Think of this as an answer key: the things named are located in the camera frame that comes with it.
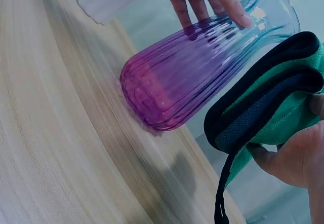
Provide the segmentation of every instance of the green microfiber cloth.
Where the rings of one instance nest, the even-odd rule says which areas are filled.
[[[320,118],[309,109],[309,94],[323,92],[324,49],[311,32],[285,40],[261,58],[208,111],[209,143],[229,154],[216,195],[215,223],[229,223],[223,192],[252,158],[246,144],[284,144]]]

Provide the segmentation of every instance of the gradient glass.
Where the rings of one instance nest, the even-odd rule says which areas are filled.
[[[254,25],[240,28],[226,14],[181,30],[127,61],[121,89],[149,128],[173,130],[188,121],[262,47],[300,31],[289,0],[241,0]]]

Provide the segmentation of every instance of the wooden table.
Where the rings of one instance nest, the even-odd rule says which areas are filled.
[[[119,23],[75,0],[0,6],[0,223],[213,223],[218,177],[186,127],[153,136],[124,106]]]

